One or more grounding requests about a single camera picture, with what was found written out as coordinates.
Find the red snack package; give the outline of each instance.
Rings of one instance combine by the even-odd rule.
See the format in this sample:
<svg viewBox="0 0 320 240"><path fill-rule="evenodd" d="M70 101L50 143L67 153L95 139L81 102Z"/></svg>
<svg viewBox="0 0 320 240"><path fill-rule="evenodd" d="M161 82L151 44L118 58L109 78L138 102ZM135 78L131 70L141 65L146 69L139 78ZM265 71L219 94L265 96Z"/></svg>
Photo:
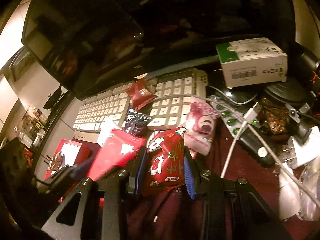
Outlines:
<svg viewBox="0 0 320 240"><path fill-rule="evenodd" d="M156 95L152 94L145 84L144 78L141 78L126 90L129 97L132 99L132 108L135 111L139 111L146 104L148 104Z"/></svg>
<svg viewBox="0 0 320 240"><path fill-rule="evenodd" d="M143 138L137 138L121 129L111 129L109 137L93 160L87 177L98 180L115 166L124 168L145 143Z"/></svg>
<svg viewBox="0 0 320 240"><path fill-rule="evenodd" d="M158 193L184 184L184 127L160 132L148 146L148 166L143 195Z"/></svg>

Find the white keyboard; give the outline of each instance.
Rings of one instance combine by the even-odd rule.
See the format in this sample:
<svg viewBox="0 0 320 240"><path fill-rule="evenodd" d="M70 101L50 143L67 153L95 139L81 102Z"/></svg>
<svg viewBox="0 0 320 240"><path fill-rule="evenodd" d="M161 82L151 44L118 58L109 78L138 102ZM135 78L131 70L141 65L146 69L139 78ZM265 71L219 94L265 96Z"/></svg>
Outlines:
<svg viewBox="0 0 320 240"><path fill-rule="evenodd" d="M130 104L130 98L125 90L131 85L133 82L117 85L106 92L86 99L86 104L79 108L73 129L100 132L107 118L122 126Z"/></svg>
<svg viewBox="0 0 320 240"><path fill-rule="evenodd" d="M207 74L202 70L191 68L158 77L156 95L158 97L176 94L176 97L156 101L152 104L151 130L165 130L178 127L186 121L190 112L190 97L180 94L199 95L205 98Z"/></svg>

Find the white keycap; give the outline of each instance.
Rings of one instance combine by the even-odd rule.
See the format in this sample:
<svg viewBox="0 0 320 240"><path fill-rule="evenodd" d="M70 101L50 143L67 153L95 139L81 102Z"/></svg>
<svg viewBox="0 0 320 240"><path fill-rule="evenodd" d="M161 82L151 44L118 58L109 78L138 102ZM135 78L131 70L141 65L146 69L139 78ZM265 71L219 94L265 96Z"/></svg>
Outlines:
<svg viewBox="0 0 320 240"><path fill-rule="evenodd" d="M156 87L156 90L162 89L162 87L163 87L163 83L158 83L157 87Z"/></svg>
<svg viewBox="0 0 320 240"><path fill-rule="evenodd" d="M109 118L111 120L119 120L121 118L122 114L112 114L112 115L109 115Z"/></svg>
<svg viewBox="0 0 320 240"><path fill-rule="evenodd" d="M176 114L179 111L179 106L173 106L170 109L170 114Z"/></svg>
<svg viewBox="0 0 320 240"><path fill-rule="evenodd" d="M121 93L121 94L119 94L119 99L120 98L126 98L127 96L128 96L127 93Z"/></svg>
<svg viewBox="0 0 320 240"><path fill-rule="evenodd" d="M182 79L180 78L180 79L176 79L175 81L174 81L174 85L175 86L181 86L181 84L182 84Z"/></svg>
<svg viewBox="0 0 320 240"><path fill-rule="evenodd" d="M190 112L191 105L184 105L182 106L182 112L181 114L188 114Z"/></svg>
<svg viewBox="0 0 320 240"><path fill-rule="evenodd" d="M163 108L161 108L160 109L160 112L159 112L159 114L167 114L167 111L168 111L168 107L163 107Z"/></svg>
<svg viewBox="0 0 320 240"><path fill-rule="evenodd" d="M95 123L84 123L80 125L81 130L94 130Z"/></svg>
<svg viewBox="0 0 320 240"><path fill-rule="evenodd" d="M171 87L172 86L172 81L167 81L166 83L165 83L165 88L169 88L169 87Z"/></svg>
<svg viewBox="0 0 320 240"><path fill-rule="evenodd" d="M175 88L175 89L173 90L173 93L174 93L174 94L181 94L181 88Z"/></svg>
<svg viewBox="0 0 320 240"><path fill-rule="evenodd" d="M192 77L188 77L188 78L185 78L185 79L184 79L185 85L191 84L191 82L192 82Z"/></svg>
<svg viewBox="0 0 320 240"><path fill-rule="evenodd" d="M152 109L151 112L150 112L150 115L151 115L151 116L156 115L157 112L158 112L158 108Z"/></svg>
<svg viewBox="0 0 320 240"><path fill-rule="evenodd" d="M178 103L180 103L180 98L172 98L172 103L173 103L173 104L178 104Z"/></svg>
<svg viewBox="0 0 320 240"><path fill-rule="evenodd" d="M168 120L168 125L175 125L175 124L177 124L177 121L178 121L177 116L170 117Z"/></svg>
<svg viewBox="0 0 320 240"><path fill-rule="evenodd" d="M152 106L159 106L159 104L160 104L160 101L154 102L154 103L152 104Z"/></svg>
<svg viewBox="0 0 320 240"><path fill-rule="evenodd" d="M162 100L161 105L166 106L167 104L169 104L169 101L170 101L170 99Z"/></svg>
<svg viewBox="0 0 320 240"><path fill-rule="evenodd" d="M121 112L123 112L123 110L124 110L124 106L123 106L123 105L122 105L122 106L119 106L118 112L121 113Z"/></svg>
<svg viewBox="0 0 320 240"><path fill-rule="evenodd" d="M171 89L167 89L163 92L164 96L170 95L171 94Z"/></svg>
<svg viewBox="0 0 320 240"><path fill-rule="evenodd" d="M125 103L127 102L127 100L128 100L127 98L121 99L120 102L119 102L119 105L121 105L121 106L122 106L122 105L125 105Z"/></svg>
<svg viewBox="0 0 320 240"><path fill-rule="evenodd" d="M163 126L165 124L165 121L167 118L155 118L152 119L150 123L148 123L148 126Z"/></svg>
<svg viewBox="0 0 320 240"><path fill-rule="evenodd" d="M184 102L184 103L189 103L189 102L191 102L191 97L184 97L184 98L183 98L183 102Z"/></svg>

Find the keyboard key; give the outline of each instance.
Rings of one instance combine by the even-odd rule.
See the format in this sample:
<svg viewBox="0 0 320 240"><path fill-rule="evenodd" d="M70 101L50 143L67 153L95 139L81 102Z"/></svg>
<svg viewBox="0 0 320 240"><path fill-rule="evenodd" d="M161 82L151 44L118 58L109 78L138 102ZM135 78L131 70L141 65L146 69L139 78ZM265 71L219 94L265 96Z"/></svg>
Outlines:
<svg viewBox="0 0 320 240"><path fill-rule="evenodd" d="M185 83L185 85L191 84L192 83L192 77L185 78L184 79L184 83Z"/></svg>
<svg viewBox="0 0 320 240"><path fill-rule="evenodd" d="M119 113L121 113L121 112L123 112L123 110L124 110L124 105L119 106L119 110L118 110L118 112L119 112Z"/></svg>
<svg viewBox="0 0 320 240"><path fill-rule="evenodd" d="M170 114L177 114L179 111L179 106L173 106L170 109Z"/></svg>
<svg viewBox="0 0 320 240"><path fill-rule="evenodd" d="M178 123L178 117L177 116L173 116L170 117L168 120L168 125L177 125Z"/></svg>
<svg viewBox="0 0 320 240"><path fill-rule="evenodd" d="M174 85L175 86L181 86L181 84L182 84L182 79L180 78L180 79L176 79L175 81L174 81Z"/></svg>
<svg viewBox="0 0 320 240"><path fill-rule="evenodd" d="M161 105L166 106L167 104L169 104L169 101L170 101L170 99L162 100Z"/></svg>
<svg viewBox="0 0 320 240"><path fill-rule="evenodd" d="M182 106L182 112L181 114L188 114L190 112L191 105L184 105Z"/></svg>
<svg viewBox="0 0 320 240"><path fill-rule="evenodd" d="M175 88L175 89L173 90L173 93L174 93L174 94L181 94L181 88Z"/></svg>
<svg viewBox="0 0 320 240"><path fill-rule="evenodd" d="M163 108L161 108L160 109L160 112L159 112L159 114L167 114L167 111L168 111L168 107L163 107Z"/></svg>
<svg viewBox="0 0 320 240"><path fill-rule="evenodd" d="M148 126L163 126L165 124L165 121L167 118L154 118L151 120L150 123L148 123Z"/></svg>
<svg viewBox="0 0 320 240"><path fill-rule="evenodd" d="M170 95L171 94L171 89L167 89L163 92L164 96Z"/></svg>
<svg viewBox="0 0 320 240"><path fill-rule="evenodd" d="M158 83L157 87L156 87L156 90L162 89L162 87L163 87L163 83Z"/></svg>
<svg viewBox="0 0 320 240"><path fill-rule="evenodd" d="M169 88L169 87L171 87L172 86L172 81L167 81L166 83L165 83L165 88Z"/></svg>
<svg viewBox="0 0 320 240"><path fill-rule="evenodd" d="M160 101L154 102L154 103L152 104L152 106L159 106L159 104L160 104Z"/></svg>
<svg viewBox="0 0 320 240"><path fill-rule="evenodd" d="M127 100L128 100L127 98L121 99L120 102L119 102L119 105L121 105L121 106L122 106L122 105L125 105L125 103L127 102Z"/></svg>
<svg viewBox="0 0 320 240"><path fill-rule="evenodd" d="M157 112L158 112L158 108L152 109L151 112L150 112L150 115L151 115L151 116L156 115Z"/></svg>
<svg viewBox="0 0 320 240"><path fill-rule="evenodd" d="M178 103L180 103L180 98L172 98L172 103L173 103L173 104L178 104Z"/></svg>

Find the plastic bag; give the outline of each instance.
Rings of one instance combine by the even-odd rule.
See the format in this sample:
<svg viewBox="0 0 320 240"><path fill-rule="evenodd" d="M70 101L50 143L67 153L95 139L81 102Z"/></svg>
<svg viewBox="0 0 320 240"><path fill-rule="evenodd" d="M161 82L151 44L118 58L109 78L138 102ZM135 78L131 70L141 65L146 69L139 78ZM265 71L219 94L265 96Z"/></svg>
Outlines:
<svg viewBox="0 0 320 240"><path fill-rule="evenodd" d="M210 151L219 113L201 99L191 97L190 112L187 115L187 129L184 144L207 155Z"/></svg>

